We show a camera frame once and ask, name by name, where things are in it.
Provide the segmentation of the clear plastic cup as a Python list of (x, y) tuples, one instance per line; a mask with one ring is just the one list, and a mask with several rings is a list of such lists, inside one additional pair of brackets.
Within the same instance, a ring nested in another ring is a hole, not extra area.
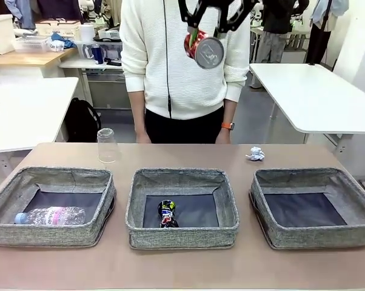
[(104, 164), (116, 162), (121, 154), (113, 129), (102, 128), (97, 132), (98, 158)]

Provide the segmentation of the black trousers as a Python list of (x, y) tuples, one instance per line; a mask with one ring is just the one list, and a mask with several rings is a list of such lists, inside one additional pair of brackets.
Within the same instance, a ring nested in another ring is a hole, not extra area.
[(146, 132), (153, 144), (214, 144), (223, 123), (224, 107), (199, 118), (170, 119), (146, 110)]

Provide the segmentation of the white paper roll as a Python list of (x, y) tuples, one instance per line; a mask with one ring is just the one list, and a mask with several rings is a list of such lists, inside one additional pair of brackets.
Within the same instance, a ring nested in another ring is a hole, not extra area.
[(94, 26), (91, 23), (81, 24), (79, 26), (80, 38), (82, 42), (93, 42), (95, 37)]

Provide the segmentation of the bystander in dark jacket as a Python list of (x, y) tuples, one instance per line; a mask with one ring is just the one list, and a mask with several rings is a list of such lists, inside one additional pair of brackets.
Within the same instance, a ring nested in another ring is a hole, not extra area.
[(263, 33), (257, 63), (280, 63), (290, 32), (292, 15), (301, 15), (309, 0), (263, 0)]

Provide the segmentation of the crushed red cola can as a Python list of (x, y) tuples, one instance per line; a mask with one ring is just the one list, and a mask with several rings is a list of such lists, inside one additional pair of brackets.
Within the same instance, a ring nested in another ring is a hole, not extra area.
[(198, 28), (194, 28), (186, 35), (184, 50), (186, 55), (202, 69), (214, 69), (221, 64), (224, 57), (221, 41)]

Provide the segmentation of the blue bottle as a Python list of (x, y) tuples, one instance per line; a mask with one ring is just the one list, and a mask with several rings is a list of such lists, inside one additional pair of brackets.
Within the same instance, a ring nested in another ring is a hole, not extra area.
[(103, 50), (98, 44), (92, 45), (92, 54), (96, 64), (104, 63)]

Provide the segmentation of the person's left forearm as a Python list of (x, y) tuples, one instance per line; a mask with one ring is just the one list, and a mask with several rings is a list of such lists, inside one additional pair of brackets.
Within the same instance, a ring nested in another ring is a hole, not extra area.
[(237, 106), (238, 106), (238, 103), (235, 101), (231, 101), (228, 99), (224, 100), (223, 123), (231, 124), (233, 122)]

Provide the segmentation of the clear plastic water bottle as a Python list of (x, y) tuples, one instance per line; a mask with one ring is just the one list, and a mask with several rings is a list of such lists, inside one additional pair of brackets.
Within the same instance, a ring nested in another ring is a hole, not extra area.
[(44, 226), (81, 225), (86, 220), (85, 210), (79, 207), (48, 207), (18, 213), (15, 224)]

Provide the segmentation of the crushed black Pepsi can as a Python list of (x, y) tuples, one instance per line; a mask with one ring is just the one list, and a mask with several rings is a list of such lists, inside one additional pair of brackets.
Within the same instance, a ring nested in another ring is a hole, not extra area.
[(176, 204), (171, 200), (163, 200), (158, 204), (160, 228), (179, 227), (175, 218)]

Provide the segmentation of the black and white headset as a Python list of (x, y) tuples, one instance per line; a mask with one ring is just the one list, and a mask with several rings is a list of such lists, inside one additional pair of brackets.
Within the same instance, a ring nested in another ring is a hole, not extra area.
[(97, 35), (94, 37), (95, 41), (105, 42), (120, 42), (119, 26), (112, 28), (102, 28), (98, 30)]

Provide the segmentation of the clear storage bin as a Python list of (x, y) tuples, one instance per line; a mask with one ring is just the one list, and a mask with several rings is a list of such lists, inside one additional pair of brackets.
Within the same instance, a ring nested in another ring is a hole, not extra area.
[(75, 45), (78, 49), (79, 57), (81, 59), (94, 59), (93, 53), (92, 53), (93, 45), (98, 45), (101, 48), (103, 58), (121, 59), (121, 50), (122, 50), (121, 42), (75, 41)]

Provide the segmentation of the black backpack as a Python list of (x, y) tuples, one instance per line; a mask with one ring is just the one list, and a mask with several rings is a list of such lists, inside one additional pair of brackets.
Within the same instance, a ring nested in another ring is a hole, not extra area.
[(96, 110), (86, 101), (73, 98), (64, 118), (67, 142), (97, 142), (101, 120)]

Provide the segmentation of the person's left hand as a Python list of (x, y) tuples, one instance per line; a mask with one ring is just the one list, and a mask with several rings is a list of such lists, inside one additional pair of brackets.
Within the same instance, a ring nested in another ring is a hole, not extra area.
[(230, 130), (222, 128), (216, 137), (215, 144), (231, 144)]

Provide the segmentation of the white paper ball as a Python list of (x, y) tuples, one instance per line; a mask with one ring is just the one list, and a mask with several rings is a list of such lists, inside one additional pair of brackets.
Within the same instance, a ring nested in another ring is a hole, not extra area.
[(262, 161), (265, 158), (265, 154), (260, 147), (252, 147), (250, 154), (246, 155), (246, 158), (250, 161)]

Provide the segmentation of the cream lattice crate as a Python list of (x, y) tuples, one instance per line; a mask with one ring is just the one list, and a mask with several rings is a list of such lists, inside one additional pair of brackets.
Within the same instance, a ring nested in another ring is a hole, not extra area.
[(59, 34), (63, 38), (79, 41), (81, 23), (77, 20), (65, 19), (45, 19), (35, 24), (37, 32), (40, 36), (51, 36), (54, 33)]

